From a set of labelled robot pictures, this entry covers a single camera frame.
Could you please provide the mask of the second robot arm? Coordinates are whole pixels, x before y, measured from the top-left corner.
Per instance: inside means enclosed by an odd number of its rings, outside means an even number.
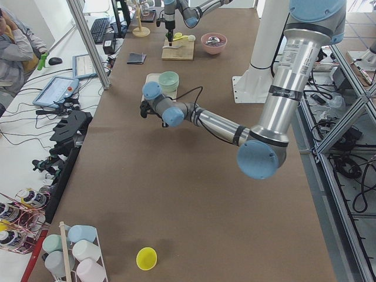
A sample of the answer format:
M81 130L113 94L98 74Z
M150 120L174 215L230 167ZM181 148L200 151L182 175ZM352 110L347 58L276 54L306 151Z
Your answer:
M157 18L156 26L159 27L161 23L165 24L165 28L167 29L167 41L169 46L172 46L174 29L176 28L176 10L181 13L184 24L188 28L194 28L205 14L223 5L227 5L230 2L231 0L212 0L206 1L199 6L190 7L188 1L167 0L164 1L163 14L160 14Z

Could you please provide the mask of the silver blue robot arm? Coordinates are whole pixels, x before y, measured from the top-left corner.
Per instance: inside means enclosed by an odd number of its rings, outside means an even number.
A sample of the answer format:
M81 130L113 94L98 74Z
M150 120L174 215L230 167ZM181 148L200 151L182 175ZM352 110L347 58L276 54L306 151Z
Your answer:
M267 1L249 69L234 89L263 90L258 123L247 128L196 102L178 102L157 82L143 86L141 115L154 114L170 127L188 120L239 147L237 164L254 179L271 177L286 159L287 131L320 49L344 36L345 1Z

